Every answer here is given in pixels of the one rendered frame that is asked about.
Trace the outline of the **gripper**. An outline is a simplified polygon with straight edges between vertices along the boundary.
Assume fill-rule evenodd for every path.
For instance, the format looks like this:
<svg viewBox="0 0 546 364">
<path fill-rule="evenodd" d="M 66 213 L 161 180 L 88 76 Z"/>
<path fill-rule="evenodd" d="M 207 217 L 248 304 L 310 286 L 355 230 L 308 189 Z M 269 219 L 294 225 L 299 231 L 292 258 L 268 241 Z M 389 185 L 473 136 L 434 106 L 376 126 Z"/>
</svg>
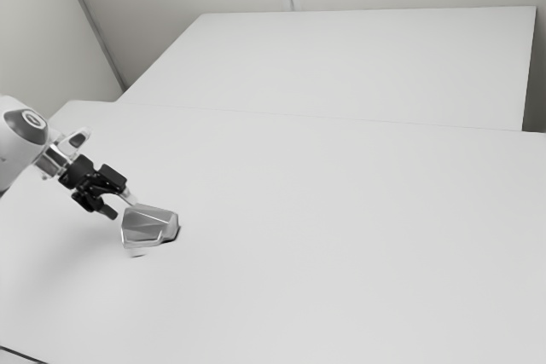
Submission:
<svg viewBox="0 0 546 364">
<path fill-rule="evenodd" d="M 79 155 L 60 177 L 59 182 L 72 192 L 72 198 L 89 213 L 97 212 L 110 220 L 115 220 L 118 212 L 101 198 L 104 194 L 114 194 L 128 206 L 138 203 L 137 197 L 126 187 L 127 179 L 109 165 L 98 170 L 93 162 Z"/>
</svg>

